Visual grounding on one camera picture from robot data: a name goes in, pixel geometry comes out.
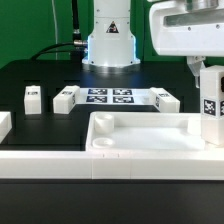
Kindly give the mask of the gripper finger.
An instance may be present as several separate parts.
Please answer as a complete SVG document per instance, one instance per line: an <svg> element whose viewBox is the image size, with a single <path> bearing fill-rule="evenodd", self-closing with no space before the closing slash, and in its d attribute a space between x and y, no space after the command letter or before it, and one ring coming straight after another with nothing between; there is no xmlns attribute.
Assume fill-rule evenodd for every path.
<svg viewBox="0 0 224 224"><path fill-rule="evenodd" d="M188 56L187 65L195 78L195 86L200 87L200 71L205 68L205 56Z"/></svg>

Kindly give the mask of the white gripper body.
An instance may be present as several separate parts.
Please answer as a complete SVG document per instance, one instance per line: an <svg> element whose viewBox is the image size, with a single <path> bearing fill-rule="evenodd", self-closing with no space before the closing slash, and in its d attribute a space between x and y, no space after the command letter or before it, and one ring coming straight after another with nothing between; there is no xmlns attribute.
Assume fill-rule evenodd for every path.
<svg viewBox="0 0 224 224"><path fill-rule="evenodd" d="M166 0L149 11L158 55L224 57L224 0Z"/></svg>

